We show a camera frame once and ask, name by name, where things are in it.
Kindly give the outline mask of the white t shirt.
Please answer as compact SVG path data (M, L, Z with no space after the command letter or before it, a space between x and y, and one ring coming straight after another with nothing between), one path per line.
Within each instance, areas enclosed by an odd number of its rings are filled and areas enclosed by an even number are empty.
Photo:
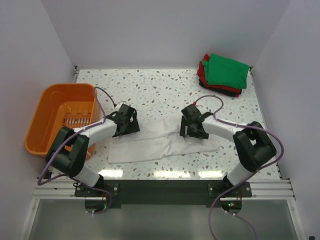
M181 117L151 120L139 125L140 131L112 139L108 150L109 164L159 160L169 156L216 152L217 138L180 136Z

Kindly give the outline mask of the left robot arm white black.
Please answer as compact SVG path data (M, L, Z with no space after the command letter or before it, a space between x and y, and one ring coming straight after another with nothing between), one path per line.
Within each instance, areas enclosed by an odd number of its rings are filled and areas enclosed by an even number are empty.
M86 191L99 196L104 190L103 177L85 165L90 146L107 138L140 131L135 108L122 104L101 120L80 128L62 127L45 157L46 169L53 167L63 175L86 185Z

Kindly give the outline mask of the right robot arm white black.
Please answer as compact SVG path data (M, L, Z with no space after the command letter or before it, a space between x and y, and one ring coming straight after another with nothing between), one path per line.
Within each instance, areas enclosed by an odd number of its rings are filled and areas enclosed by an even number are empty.
M240 183L277 154L276 147L257 121L238 125L217 119L211 112L201 113L193 104L181 112L180 136L206 140L210 135L215 135L234 143L239 163L220 184L220 190L227 196L235 196L241 190Z

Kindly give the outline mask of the red folded t shirt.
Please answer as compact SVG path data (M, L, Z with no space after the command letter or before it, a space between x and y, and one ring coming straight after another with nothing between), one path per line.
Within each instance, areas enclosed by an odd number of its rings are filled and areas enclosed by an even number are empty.
M198 70L197 70L197 75L199 77L199 79L202 80L203 83L207 84L206 83L206 79L205 79L205 74L204 74L204 68L202 66L202 60L199 62L199 67L198 67ZM222 86L222 85L209 85L210 87L217 87L217 86Z

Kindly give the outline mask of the orange plastic basket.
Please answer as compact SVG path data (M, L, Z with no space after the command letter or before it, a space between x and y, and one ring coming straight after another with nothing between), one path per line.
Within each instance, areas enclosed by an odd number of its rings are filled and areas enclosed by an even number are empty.
M81 128L101 119L101 110L88 83L59 83L46 88L38 101L24 146L45 157L62 127Z

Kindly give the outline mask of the green folded t shirt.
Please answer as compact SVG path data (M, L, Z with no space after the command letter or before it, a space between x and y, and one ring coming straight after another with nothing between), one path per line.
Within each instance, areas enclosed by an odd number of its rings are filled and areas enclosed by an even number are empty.
M201 63L208 85L225 86L239 90L247 88L247 77L250 70L248 64L213 53L206 54Z

